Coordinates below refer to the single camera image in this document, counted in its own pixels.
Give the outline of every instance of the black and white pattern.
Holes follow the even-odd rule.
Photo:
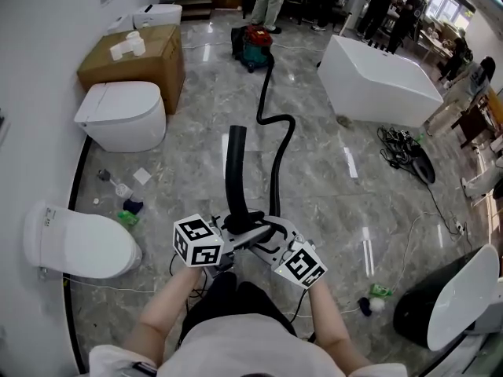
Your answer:
[[[215,264],[220,246],[196,246],[192,253],[191,265]]]
[[[303,282],[302,285],[305,287],[310,287],[314,282],[316,282],[321,275],[325,273],[325,270],[322,267],[317,267],[316,270],[311,273]]]
[[[174,230],[174,249],[180,254],[180,257],[183,258],[183,261],[187,261],[187,251],[189,250],[189,245],[184,241],[180,232],[175,229]]]
[[[310,273],[316,266],[316,260],[312,258],[304,249],[300,249],[285,263],[292,275],[301,280]]]
[[[181,223],[180,228],[191,242],[213,235],[213,232],[200,219]]]

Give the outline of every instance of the woman with long dark hair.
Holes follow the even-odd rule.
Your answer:
[[[480,64],[471,63],[450,82],[451,87],[443,98],[443,104],[427,121],[428,134],[441,134],[447,126],[456,121],[461,111],[475,106],[482,95],[487,93],[495,69],[493,58],[487,56]]]

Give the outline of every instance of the black shoe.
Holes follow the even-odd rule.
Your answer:
[[[281,33],[281,28],[280,27],[275,27],[272,31],[267,30],[270,34],[280,34]]]

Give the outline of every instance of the white shirt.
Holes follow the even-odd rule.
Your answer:
[[[116,346],[90,352],[90,377],[129,374],[134,362],[155,367],[146,357]],[[344,377],[318,346],[289,334],[276,320],[259,314],[219,317],[194,327],[180,349],[157,371],[159,377]],[[407,377],[402,364],[374,364],[350,377]]]

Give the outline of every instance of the white toilet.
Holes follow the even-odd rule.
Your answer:
[[[140,265],[141,249],[120,223],[36,203],[24,220],[24,252],[37,267],[113,278]]]
[[[109,152],[147,151],[156,147],[166,133],[160,89],[151,82],[93,85],[74,121]]]

